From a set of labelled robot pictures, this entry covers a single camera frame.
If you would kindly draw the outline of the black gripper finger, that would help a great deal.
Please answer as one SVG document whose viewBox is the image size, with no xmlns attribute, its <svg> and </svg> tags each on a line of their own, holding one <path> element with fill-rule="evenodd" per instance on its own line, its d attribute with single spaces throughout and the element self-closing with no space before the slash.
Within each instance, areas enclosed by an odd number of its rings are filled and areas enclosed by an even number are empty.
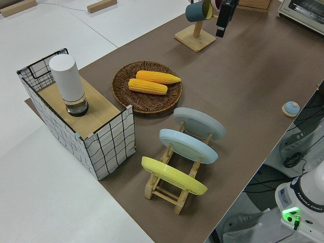
<svg viewBox="0 0 324 243">
<path fill-rule="evenodd" d="M 230 19 L 230 14 L 232 10 L 232 4 L 222 4 L 220 13 L 218 15 L 218 20 L 217 20 L 217 31 L 216 31 L 216 36 L 217 37 L 223 37 L 225 33 L 225 29 L 228 25 L 229 19 Z"/>
<path fill-rule="evenodd" d="M 230 5 L 230 14 L 229 14 L 228 21 L 231 21 L 233 15 L 234 15 L 235 9 L 239 3 L 239 0 L 228 0 L 227 3 Z"/>
</svg>

